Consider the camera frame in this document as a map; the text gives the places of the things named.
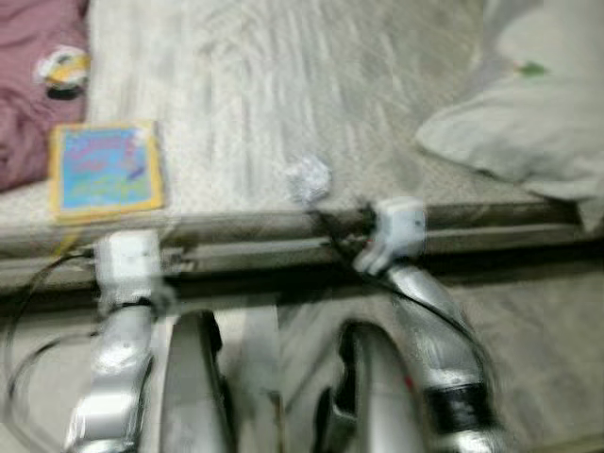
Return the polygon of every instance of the children's book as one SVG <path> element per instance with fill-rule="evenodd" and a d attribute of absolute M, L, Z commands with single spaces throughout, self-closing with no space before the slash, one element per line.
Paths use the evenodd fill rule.
<path fill-rule="evenodd" d="M 52 209 L 61 222 L 162 206 L 153 123 L 57 126 L 50 158 Z"/>

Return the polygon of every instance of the gray floor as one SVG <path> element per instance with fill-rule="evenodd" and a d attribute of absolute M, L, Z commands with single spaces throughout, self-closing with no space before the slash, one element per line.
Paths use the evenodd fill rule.
<path fill-rule="evenodd" d="M 488 279 L 468 276 L 448 286 L 494 356 L 499 411 L 524 447 L 603 433 L 601 261 L 551 264 Z M 245 453 L 309 451 L 317 397 L 341 372 L 335 344 L 344 319 L 371 319 L 396 342 L 400 337 L 388 297 L 364 288 L 199 304 L 223 308 L 217 311 L 224 340 L 219 360 Z M 30 316 L 20 326 L 15 357 L 60 333 L 85 330 L 91 322 L 89 313 Z M 89 344 L 53 351 L 30 379 L 31 416 L 57 439 L 85 385 L 90 351 Z M 0 451 L 27 450 L 0 426 Z"/>

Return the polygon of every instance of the book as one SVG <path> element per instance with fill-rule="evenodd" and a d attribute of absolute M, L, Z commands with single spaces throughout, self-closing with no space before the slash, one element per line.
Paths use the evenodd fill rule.
<path fill-rule="evenodd" d="M 55 127 L 49 175 L 52 211 L 60 222 L 87 223 L 163 205 L 151 122 Z"/>

